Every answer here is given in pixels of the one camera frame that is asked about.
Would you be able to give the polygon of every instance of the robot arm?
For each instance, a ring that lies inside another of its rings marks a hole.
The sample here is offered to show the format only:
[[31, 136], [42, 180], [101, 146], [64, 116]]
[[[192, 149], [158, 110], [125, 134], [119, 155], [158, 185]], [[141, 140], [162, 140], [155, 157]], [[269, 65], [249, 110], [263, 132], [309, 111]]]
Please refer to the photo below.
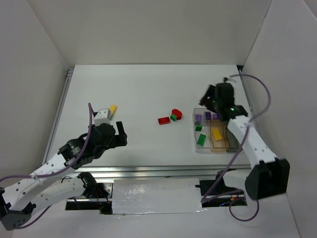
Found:
[[243, 150], [252, 170], [248, 175], [238, 171], [227, 172], [223, 177], [226, 186], [243, 189], [252, 200], [285, 193], [290, 165], [286, 159], [279, 159], [267, 147], [250, 123], [246, 110], [241, 105], [235, 105], [232, 85], [226, 82], [210, 85], [200, 105], [218, 113], [220, 121], [227, 125], [240, 143], [249, 127]]
[[61, 174], [54, 173], [65, 169], [81, 152], [87, 134], [69, 140], [43, 166], [31, 173], [32, 178], [22, 179], [16, 184], [0, 188], [0, 220], [7, 230], [18, 229], [27, 223], [31, 216], [43, 208], [73, 196], [89, 197], [95, 192], [97, 183], [90, 173], [81, 173], [78, 177], [59, 185], [57, 180], [74, 172], [94, 159], [100, 158], [105, 150], [127, 145], [127, 135], [122, 122], [116, 123], [118, 135], [110, 124], [109, 109], [101, 109], [94, 114], [94, 122], [87, 147], [80, 159]]

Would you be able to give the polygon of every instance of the white wall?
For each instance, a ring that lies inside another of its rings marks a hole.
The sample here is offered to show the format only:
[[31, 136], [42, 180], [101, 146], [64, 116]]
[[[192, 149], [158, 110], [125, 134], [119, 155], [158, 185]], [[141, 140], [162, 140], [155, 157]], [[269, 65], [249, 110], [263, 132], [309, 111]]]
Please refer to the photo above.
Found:
[[[244, 72], [261, 78], [272, 106], [259, 119], [268, 144], [291, 164], [287, 196], [302, 238], [316, 236], [317, 19], [302, 0], [274, 0]], [[266, 95], [248, 82], [254, 109]]]
[[2, 177], [41, 164], [66, 66], [25, 0], [0, 1], [0, 32]]
[[271, 0], [27, 0], [75, 64], [243, 64]]
[[310, 10], [315, 16], [317, 16], [317, 1], [316, 0], [304, 0]]

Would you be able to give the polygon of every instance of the red lego brick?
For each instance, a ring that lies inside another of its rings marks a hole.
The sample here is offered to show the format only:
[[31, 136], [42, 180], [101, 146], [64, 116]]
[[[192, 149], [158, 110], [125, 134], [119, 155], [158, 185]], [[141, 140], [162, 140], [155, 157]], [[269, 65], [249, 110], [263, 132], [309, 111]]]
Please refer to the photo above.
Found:
[[168, 123], [170, 123], [170, 119], [169, 118], [159, 118], [158, 123], [160, 125], [168, 124]]
[[172, 110], [172, 114], [174, 114], [175, 116], [177, 116], [177, 119], [178, 119], [178, 120], [181, 120], [181, 119], [182, 119], [183, 114], [182, 114], [182, 112], [181, 112], [180, 110], [178, 110], [178, 109], [173, 109], [173, 110]]

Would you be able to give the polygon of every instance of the green block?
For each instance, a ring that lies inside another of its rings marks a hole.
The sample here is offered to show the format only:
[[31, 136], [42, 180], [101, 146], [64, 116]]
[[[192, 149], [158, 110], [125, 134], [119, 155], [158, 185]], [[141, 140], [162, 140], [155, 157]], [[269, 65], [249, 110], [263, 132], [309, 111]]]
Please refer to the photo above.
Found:
[[197, 125], [195, 131], [202, 131], [203, 126], [202, 125]]
[[199, 145], [199, 146], [203, 146], [203, 145], [204, 145], [205, 140], [206, 140], [206, 136], [205, 136], [205, 135], [203, 135], [203, 134], [200, 134], [199, 139], [198, 139], [198, 141], [197, 141], [197, 145]]
[[177, 120], [177, 116], [174, 115], [174, 114], [170, 115], [170, 118], [171, 118], [171, 120], [173, 120], [173, 121], [176, 121], [176, 120]]

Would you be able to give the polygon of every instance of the yellow block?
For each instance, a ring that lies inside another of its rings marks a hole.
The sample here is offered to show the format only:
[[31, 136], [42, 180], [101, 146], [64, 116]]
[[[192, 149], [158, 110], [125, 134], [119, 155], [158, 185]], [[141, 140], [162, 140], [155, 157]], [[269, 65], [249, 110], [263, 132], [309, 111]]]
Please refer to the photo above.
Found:
[[117, 110], [117, 106], [116, 105], [111, 105], [111, 107], [109, 108], [109, 110], [111, 111], [111, 118], [115, 112], [115, 110]]
[[221, 140], [221, 134], [218, 128], [212, 129], [213, 136], [216, 140]]

